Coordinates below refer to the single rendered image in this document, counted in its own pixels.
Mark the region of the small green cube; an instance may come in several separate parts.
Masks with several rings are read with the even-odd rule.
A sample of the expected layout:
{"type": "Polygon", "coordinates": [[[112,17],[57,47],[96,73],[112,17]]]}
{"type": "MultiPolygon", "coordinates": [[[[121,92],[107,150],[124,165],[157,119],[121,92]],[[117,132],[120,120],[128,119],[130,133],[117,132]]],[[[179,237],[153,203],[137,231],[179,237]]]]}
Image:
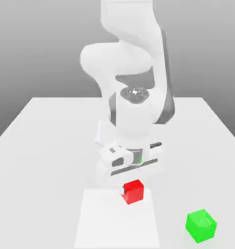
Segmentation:
{"type": "Polygon", "coordinates": [[[196,243],[201,243],[215,236],[217,222],[201,209],[187,215],[185,228],[196,243]]]}

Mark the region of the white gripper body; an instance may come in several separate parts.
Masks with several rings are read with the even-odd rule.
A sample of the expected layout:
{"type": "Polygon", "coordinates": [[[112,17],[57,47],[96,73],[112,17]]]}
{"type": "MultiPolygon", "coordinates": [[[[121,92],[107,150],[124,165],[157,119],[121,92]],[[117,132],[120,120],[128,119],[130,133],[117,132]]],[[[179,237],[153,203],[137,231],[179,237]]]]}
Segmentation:
{"type": "Polygon", "coordinates": [[[110,180],[114,184],[124,184],[139,179],[146,181],[153,175],[163,172],[165,169],[165,154],[162,147],[154,147],[150,151],[150,160],[139,166],[125,166],[111,172],[110,180]]]}

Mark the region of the small red cube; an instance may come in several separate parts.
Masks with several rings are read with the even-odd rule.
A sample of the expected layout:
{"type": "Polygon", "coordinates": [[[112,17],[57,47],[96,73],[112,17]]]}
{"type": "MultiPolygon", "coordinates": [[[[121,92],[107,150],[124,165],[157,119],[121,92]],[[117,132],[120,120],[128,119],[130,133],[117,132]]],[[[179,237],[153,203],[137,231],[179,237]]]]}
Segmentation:
{"type": "Polygon", "coordinates": [[[124,193],[123,199],[127,204],[132,204],[137,201],[143,200],[144,197],[144,185],[139,179],[125,183],[123,185],[124,193]]]}

